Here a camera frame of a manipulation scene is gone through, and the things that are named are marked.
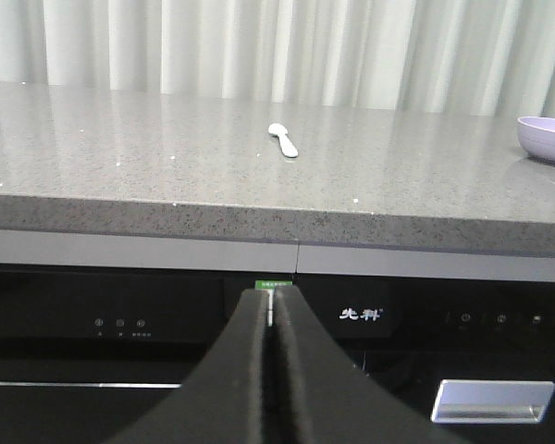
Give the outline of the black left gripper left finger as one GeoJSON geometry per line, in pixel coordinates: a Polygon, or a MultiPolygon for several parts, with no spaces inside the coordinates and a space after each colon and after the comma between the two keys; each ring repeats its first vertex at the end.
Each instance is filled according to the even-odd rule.
{"type": "Polygon", "coordinates": [[[111,443],[261,443],[268,295],[245,290],[212,348],[177,392],[111,443]]]}

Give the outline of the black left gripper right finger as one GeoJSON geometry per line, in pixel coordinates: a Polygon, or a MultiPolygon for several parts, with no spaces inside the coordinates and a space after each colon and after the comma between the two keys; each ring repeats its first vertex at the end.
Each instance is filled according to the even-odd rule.
{"type": "Polygon", "coordinates": [[[275,290],[274,363],[287,443],[455,443],[371,380],[295,286],[275,290]]]}

